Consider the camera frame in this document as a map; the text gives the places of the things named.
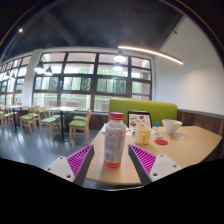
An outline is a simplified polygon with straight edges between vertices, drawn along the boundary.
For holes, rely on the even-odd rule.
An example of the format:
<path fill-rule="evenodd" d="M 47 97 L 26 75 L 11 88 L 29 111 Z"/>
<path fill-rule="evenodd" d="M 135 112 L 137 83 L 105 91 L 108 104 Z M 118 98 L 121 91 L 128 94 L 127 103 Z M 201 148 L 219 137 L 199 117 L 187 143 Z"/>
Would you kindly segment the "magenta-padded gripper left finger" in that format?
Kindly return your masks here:
<path fill-rule="evenodd" d="M 89 145 L 68 157 L 59 156 L 45 170 L 82 186 L 94 154 L 94 146 Z"/>

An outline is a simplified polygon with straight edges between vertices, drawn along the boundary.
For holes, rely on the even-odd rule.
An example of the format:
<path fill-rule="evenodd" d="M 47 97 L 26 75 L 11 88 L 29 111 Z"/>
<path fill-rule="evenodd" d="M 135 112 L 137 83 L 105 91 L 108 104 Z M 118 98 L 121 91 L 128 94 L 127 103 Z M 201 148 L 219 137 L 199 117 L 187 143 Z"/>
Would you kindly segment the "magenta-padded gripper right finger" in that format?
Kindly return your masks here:
<path fill-rule="evenodd" d="M 165 154 L 154 155 L 135 145 L 128 147 L 128 154 L 143 186 L 182 169 Z"/>

